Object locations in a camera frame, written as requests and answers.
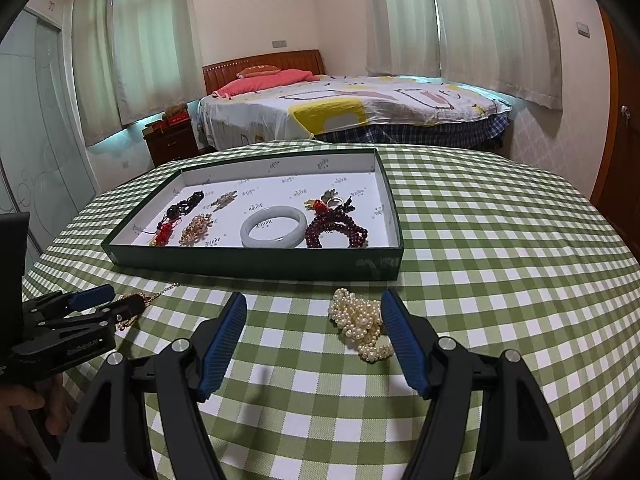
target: silver ring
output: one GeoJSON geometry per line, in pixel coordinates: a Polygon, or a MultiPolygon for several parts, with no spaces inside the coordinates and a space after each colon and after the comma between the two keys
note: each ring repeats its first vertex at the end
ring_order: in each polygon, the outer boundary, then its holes
{"type": "Polygon", "coordinates": [[[333,207],[331,205],[331,202],[339,202],[339,204],[336,207],[339,207],[341,205],[344,205],[344,200],[341,199],[339,196],[334,196],[333,198],[330,198],[329,200],[326,201],[326,206],[327,207],[333,207]]]}
{"type": "Polygon", "coordinates": [[[295,207],[277,205],[261,209],[247,218],[240,228],[240,239],[242,246],[247,248],[276,248],[291,249],[300,245],[305,239],[307,228],[306,216],[295,207]],[[291,218],[298,221],[298,225],[288,235],[274,238],[273,240],[256,240],[251,238],[250,233],[258,224],[274,218],[291,218]]]}

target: wall outlet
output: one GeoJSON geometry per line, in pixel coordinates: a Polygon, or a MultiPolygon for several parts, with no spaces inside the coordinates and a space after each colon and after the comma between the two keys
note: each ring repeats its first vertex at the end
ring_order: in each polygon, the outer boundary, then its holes
{"type": "Polygon", "coordinates": [[[589,33],[589,26],[584,23],[578,22],[578,34],[584,36],[585,38],[590,38],[591,34],[589,33]]]}

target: metal bolt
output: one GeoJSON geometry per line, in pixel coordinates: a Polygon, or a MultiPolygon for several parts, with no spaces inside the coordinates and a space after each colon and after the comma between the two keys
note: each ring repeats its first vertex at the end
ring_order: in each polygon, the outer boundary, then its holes
{"type": "Polygon", "coordinates": [[[120,352],[114,352],[113,354],[110,354],[109,357],[107,357],[107,362],[111,366],[115,366],[115,365],[119,365],[123,359],[124,359],[124,356],[120,352]]]}
{"type": "Polygon", "coordinates": [[[441,337],[438,341],[438,345],[443,350],[453,350],[457,346],[456,342],[450,337],[441,337]]]}
{"type": "Polygon", "coordinates": [[[517,363],[520,361],[520,359],[522,359],[520,353],[517,350],[507,350],[504,353],[504,357],[507,359],[507,361],[509,361],[510,363],[517,363]]]}
{"type": "Polygon", "coordinates": [[[176,339],[173,343],[171,343],[171,350],[173,350],[174,352],[184,352],[185,350],[189,349],[190,345],[191,343],[189,343],[188,339],[176,339]]]}

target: beige curtain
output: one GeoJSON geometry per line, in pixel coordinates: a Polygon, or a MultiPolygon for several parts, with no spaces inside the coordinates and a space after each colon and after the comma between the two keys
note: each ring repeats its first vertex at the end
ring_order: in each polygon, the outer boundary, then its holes
{"type": "Polygon", "coordinates": [[[113,65],[123,123],[206,94],[192,0],[113,0],[113,65]]]}
{"type": "Polygon", "coordinates": [[[440,76],[434,0],[368,0],[367,71],[440,76]]]}
{"type": "Polygon", "coordinates": [[[74,0],[72,59],[82,135],[93,146],[122,129],[113,90],[107,0],[74,0]]]}
{"type": "Polygon", "coordinates": [[[437,0],[448,80],[562,108],[562,62],[551,0],[437,0]]]}

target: human hand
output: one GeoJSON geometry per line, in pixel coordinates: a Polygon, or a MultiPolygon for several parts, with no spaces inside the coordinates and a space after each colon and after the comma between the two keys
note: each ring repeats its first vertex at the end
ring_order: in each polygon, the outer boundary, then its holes
{"type": "Polygon", "coordinates": [[[65,389],[62,386],[62,375],[51,378],[50,389],[44,396],[20,384],[6,384],[0,386],[0,431],[11,437],[18,444],[26,446],[20,434],[11,407],[17,406],[24,410],[38,410],[44,407],[47,413],[45,427],[53,436],[65,434],[69,425],[68,411],[65,403],[65,389]]]}

